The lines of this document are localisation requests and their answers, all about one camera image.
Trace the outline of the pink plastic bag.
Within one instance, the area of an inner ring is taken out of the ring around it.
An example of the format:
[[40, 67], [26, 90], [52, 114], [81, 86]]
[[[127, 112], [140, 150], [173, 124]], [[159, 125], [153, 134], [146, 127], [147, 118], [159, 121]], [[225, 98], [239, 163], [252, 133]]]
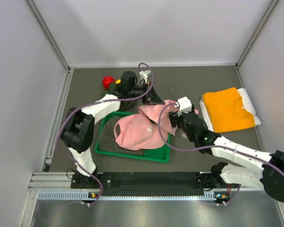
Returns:
[[[138, 107], [138, 113], [145, 114], [150, 120], [152, 120], [155, 123], [158, 123], [159, 114], [161, 110], [163, 109], [163, 107], [165, 107], [168, 104], [176, 103], [175, 101], [172, 101], [170, 99], [167, 99], [164, 102], [165, 102], [164, 105], [141, 105]], [[175, 105], [168, 106], [164, 110], [161, 116], [161, 119], [160, 119], [161, 131], [165, 130], [173, 136], [175, 136], [177, 129], [172, 128], [169, 117], [168, 117], [168, 113], [176, 112], [176, 111], [177, 111], [177, 108], [175, 107]]]

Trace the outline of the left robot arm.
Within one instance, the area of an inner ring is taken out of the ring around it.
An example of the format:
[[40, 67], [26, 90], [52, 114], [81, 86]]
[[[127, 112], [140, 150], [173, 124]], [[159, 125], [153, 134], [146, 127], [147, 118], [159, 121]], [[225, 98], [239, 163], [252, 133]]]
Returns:
[[119, 110], [122, 102], [141, 99], [145, 105], [164, 104], [152, 88], [154, 82], [152, 70], [141, 70], [139, 74], [141, 85], [136, 84], [134, 72], [125, 71], [121, 76], [121, 82], [102, 99], [70, 109], [59, 130], [59, 138], [72, 153], [71, 158], [77, 166], [78, 173], [82, 175], [82, 183], [89, 188], [94, 187], [98, 182], [98, 176], [94, 173], [96, 165], [90, 152], [95, 124], [110, 113]]

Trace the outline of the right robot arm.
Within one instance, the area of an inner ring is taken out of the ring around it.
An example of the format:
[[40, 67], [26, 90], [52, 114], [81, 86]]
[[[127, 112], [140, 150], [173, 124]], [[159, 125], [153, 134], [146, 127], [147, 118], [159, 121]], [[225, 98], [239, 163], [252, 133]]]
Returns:
[[231, 161], [212, 167], [210, 179], [214, 187], [240, 184], [263, 190], [271, 198], [284, 202], [284, 152], [263, 152], [235, 143], [207, 129], [194, 112], [169, 112], [172, 127], [181, 129], [202, 154]]

